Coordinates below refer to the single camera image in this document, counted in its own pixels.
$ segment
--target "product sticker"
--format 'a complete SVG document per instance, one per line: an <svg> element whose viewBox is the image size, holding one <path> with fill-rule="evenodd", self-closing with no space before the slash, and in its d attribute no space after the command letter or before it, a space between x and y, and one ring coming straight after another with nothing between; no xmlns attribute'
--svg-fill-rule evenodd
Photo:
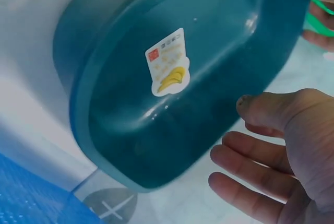
<svg viewBox="0 0 334 224"><path fill-rule="evenodd" d="M186 55L183 28L178 29L145 53L157 97L176 94L190 83L190 60Z"/></svg>

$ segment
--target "green handle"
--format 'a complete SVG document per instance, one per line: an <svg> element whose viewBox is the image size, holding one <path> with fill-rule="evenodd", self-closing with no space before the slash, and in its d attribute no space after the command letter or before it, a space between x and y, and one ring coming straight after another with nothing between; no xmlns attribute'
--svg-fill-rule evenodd
<svg viewBox="0 0 334 224"><path fill-rule="evenodd" d="M318 6L320 6L323 10L325 10L329 14L334 15L334 11L328 9L321 1L319 0L312 0L312 1L314 1ZM306 19L308 23L310 23L310 25L314 27L320 34L328 37L334 37L334 31L325 27L316 17L314 17L310 13L307 14Z"/></svg>

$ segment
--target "circular logo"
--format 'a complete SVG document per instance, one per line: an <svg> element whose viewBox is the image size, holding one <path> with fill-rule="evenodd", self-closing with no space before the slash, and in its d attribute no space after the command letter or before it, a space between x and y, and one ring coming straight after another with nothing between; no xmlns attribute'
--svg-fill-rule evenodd
<svg viewBox="0 0 334 224"><path fill-rule="evenodd" d="M83 203L107 224L127 224L137 206L138 193L127 188L107 188L88 195Z"/></svg>

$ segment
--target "teal plastic basin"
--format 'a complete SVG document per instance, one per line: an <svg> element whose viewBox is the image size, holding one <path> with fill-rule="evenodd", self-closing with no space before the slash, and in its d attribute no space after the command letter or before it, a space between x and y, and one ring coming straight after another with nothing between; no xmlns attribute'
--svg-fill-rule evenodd
<svg viewBox="0 0 334 224"><path fill-rule="evenodd" d="M54 37L74 137L140 192L185 172L286 63L309 0L72 0Z"/></svg>

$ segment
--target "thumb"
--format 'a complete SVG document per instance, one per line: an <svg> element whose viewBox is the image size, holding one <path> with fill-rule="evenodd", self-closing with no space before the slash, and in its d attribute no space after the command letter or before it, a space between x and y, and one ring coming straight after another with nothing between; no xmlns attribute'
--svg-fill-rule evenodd
<svg viewBox="0 0 334 224"><path fill-rule="evenodd" d="M264 92L258 96L242 96L237 101L236 109L248 124L284 132L294 117L329 100L333 98L315 89L286 94Z"/></svg>

